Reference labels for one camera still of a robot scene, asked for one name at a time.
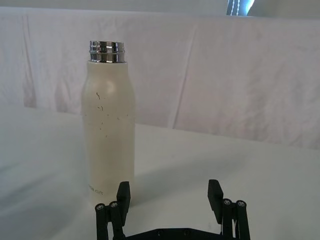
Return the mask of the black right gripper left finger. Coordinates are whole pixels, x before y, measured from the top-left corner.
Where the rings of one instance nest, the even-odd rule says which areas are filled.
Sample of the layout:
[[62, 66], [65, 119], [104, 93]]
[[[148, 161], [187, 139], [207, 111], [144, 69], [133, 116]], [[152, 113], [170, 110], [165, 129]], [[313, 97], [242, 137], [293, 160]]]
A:
[[116, 200], [105, 205], [98, 203], [95, 207], [96, 239], [108, 240], [108, 223], [112, 224], [113, 240], [125, 240], [123, 232], [126, 217], [131, 202], [130, 182], [122, 181], [119, 184]]

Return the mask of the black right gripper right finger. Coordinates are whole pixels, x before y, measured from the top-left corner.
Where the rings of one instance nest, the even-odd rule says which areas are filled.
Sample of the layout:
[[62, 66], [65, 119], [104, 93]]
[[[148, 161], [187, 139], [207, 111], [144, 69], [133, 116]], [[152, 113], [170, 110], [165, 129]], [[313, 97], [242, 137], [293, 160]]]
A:
[[207, 197], [223, 240], [249, 240], [250, 229], [247, 215], [247, 203], [243, 200], [233, 202], [224, 197], [218, 180], [208, 181]]

